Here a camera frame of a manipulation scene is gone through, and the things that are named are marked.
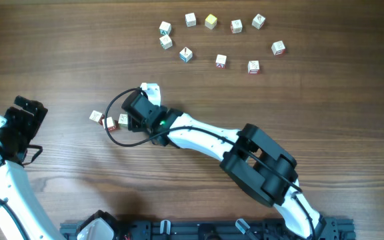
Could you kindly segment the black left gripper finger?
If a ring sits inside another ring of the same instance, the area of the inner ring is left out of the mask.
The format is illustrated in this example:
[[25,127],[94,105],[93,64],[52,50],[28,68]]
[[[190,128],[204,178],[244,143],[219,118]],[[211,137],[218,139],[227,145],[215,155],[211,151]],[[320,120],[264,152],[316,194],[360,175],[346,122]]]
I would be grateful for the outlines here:
[[36,136],[36,134],[37,134],[37,132],[38,132],[38,130],[39,130],[39,128],[40,128],[40,126],[41,126],[41,124],[42,124],[42,122],[43,122],[43,120],[44,120],[44,118],[48,112],[48,109],[45,108],[43,105],[30,105],[29,106],[29,112],[33,114],[33,118],[28,122],[28,126],[29,126],[28,138],[30,141]]
[[32,101],[20,95],[16,96],[14,104],[21,107],[22,109],[37,109],[39,107],[38,101]]

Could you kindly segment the white block green O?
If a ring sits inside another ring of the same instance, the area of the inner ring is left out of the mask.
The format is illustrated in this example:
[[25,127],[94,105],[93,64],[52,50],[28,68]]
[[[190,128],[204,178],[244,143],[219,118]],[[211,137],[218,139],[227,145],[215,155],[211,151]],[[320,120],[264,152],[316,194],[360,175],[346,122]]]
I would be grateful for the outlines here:
[[120,127],[127,127],[128,126],[128,115],[121,113],[118,118],[118,125]]

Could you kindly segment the white block red W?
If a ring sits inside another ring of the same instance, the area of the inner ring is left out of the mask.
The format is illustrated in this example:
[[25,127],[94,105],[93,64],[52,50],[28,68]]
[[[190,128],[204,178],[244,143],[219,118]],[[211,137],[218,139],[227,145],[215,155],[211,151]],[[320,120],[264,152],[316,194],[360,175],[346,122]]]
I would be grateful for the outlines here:
[[117,129],[117,123],[112,117],[102,118],[102,126],[109,132]]

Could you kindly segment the white block paw print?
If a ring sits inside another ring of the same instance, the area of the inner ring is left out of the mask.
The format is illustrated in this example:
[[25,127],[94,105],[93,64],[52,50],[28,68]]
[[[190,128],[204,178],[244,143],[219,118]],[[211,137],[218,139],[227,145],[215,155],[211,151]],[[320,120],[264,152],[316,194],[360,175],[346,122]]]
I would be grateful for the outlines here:
[[102,125],[103,119],[105,118],[105,115],[99,111],[93,110],[89,116],[89,119]]

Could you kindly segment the white block letter E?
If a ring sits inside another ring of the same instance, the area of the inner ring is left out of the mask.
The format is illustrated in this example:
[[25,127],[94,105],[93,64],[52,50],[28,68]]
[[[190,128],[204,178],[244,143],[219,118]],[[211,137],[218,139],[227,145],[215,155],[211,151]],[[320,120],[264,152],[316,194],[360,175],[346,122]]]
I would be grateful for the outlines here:
[[271,50],[274,55],[282,55],[284,54],[286,47],[282,41],[277,41],[272,44]]

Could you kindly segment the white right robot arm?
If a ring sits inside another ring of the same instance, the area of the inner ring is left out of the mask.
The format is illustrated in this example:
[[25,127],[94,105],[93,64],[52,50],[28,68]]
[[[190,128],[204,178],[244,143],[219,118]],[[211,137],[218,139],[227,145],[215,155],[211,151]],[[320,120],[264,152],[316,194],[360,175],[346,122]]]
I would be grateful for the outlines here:
[[122,104],[129,130],[144,131],[150,141],[191,149],[220,162],[220,167],[252,199],[281,214],[290,232],[318,239],[320,214],[303,196],[296,160],[260,128],[222,129],[176,109],[154,105],[141,89],[130,89]]

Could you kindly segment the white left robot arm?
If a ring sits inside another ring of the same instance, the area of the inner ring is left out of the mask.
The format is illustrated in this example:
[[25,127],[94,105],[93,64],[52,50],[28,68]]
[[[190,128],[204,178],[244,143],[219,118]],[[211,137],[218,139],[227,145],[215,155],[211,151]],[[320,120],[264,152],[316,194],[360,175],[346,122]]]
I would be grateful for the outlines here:
[[0,228],[7,239],[62,239],[28,180],[28,149],[39,156],[43,148],[31,144],[47,109],[38,101],[18,96],[0,116]]

